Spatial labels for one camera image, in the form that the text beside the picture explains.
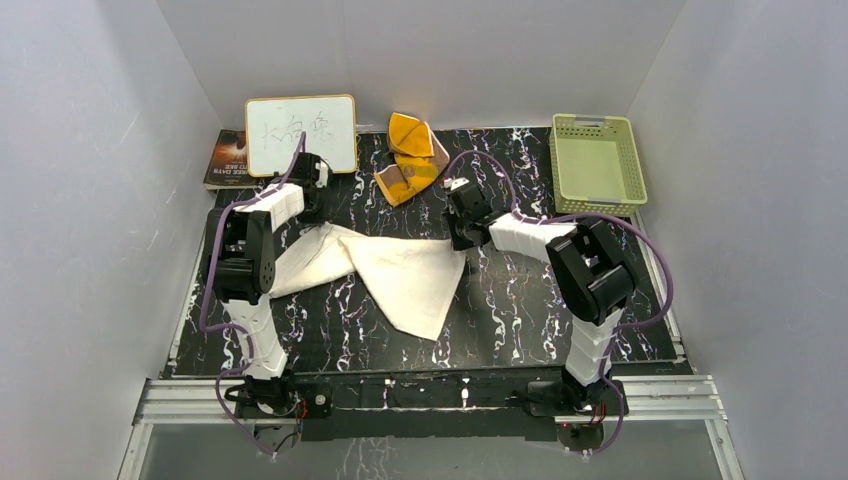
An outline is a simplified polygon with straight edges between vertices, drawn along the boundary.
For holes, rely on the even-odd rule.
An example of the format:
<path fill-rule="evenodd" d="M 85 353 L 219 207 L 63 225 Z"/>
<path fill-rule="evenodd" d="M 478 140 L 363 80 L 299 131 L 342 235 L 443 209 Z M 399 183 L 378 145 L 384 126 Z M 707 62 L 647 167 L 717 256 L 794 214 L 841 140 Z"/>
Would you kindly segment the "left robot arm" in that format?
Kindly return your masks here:
<path fill-rule="evenodd" d="M 274 233 L 292 219 L 304 222 L 322 208 L 332 169 L 320 156 L 300 151 L 284 176 L 246 200 L 209 211 L 202 253 L 204 292 L 200 329 L 228 331 L 240 342 L 238 372 L 269 380 L 260 403 L 275 416 L 294 411 L 297 387 L 279 377 L 286 363 L 274 326 L 270 291 L 276 275 Z"/>

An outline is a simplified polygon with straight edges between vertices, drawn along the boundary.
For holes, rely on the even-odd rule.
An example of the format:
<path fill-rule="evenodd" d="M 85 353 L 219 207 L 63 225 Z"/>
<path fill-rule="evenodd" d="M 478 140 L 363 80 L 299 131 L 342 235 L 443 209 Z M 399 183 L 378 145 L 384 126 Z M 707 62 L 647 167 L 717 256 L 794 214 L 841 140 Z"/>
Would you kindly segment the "white towel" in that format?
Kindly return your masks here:
<path fill-rule="evenodd" d="M 277 258 L 269 296 L 281 298 L 355 273 L 395 329 L 435 341 L 466 261 L 446 239 L 367 236 L 325 223 Z"/>

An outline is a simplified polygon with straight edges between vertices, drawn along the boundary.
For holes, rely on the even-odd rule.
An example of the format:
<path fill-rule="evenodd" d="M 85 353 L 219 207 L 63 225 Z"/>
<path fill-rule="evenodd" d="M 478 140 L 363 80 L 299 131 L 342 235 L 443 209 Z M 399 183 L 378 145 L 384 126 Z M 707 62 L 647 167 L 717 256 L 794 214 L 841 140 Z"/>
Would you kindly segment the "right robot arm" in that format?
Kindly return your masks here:
<path fill-rule="evenodd" d="M 443 182 L 446 219 L 455 250 L 490 244 L 501 252 L 534 258 L 550 266 L 572 316 L 565 360 L 565 405 L 590 413 L 603 399 L 610 345 L 627 301 L 637 286 L 628 258 L 615 246 L 601 220 L 543 223 L 495 211 L 479 186 L 466 178 Z"/>

